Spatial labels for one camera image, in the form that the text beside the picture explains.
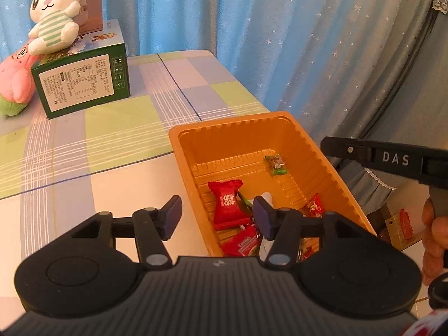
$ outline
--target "lace trim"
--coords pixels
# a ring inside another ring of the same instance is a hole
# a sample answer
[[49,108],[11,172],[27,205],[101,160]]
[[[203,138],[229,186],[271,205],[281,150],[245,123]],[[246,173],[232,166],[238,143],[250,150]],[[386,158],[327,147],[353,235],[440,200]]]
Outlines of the lace trim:
[[434,3],[432,4],[432,8],[434,10],[439,10],[446,14],[448,12],[448,1],[447,0],[434,0]]
[[390,187],[387,184],[385,184],[380,178],[378,178],[370,169],[364,168],[367,173],[370,174],[370,176],[375,179],[379,184],[381,184],[383,187],[386,187],[387,189],[390,189],[391,191],[395,191],[396,187]]

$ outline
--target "human hand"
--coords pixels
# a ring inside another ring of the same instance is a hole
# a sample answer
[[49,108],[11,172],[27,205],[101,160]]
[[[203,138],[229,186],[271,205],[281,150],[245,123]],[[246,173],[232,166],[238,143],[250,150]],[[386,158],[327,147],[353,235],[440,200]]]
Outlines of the human hand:
[[435,218],[434,206],[428,198],[423,206],[422,222],[426,226],[422,279],[423,284],[429,285],[440,275],[444,266],[444,251],[448,249],[448,216]]

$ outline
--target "green box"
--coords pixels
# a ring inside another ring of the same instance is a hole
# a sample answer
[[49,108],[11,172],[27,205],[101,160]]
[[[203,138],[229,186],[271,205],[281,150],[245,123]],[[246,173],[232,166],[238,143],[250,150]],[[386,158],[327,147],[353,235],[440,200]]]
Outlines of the green box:
[[130,95],[126,47],[116,19],[45,55],[31,72],[49,119]]

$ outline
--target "plaid tablecloth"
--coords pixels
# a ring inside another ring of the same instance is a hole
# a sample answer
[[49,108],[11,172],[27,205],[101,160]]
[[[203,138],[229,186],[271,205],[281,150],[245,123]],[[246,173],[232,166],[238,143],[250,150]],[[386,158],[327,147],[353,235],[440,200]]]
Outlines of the plaid tablecloth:
[[205,50],[128,64],[130,98],[48,120],[36,96],[0,118],[0,330],[23,312],[13,284],[21,260],[98,211],[130,216],[178,194],[184,214],[167,249],[207,254],[174,155],[164,155],[167,133],[267,109]]
[[174,125],[267,112],[207,50],[128,59],[131,97],[48,120],[0,118],[0,199],[171,152]]

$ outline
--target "white stuffed bunny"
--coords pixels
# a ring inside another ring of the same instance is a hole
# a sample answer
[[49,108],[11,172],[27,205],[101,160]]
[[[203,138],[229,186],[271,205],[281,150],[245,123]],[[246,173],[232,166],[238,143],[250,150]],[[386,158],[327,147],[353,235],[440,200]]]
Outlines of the white stuffed bunny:
[[36,23],[28,34],[34,40],[30,55],[54,53],[67,48],[78,35],[79,25],[72,18],[79,14],[80,0],[33,0],[31,19]]

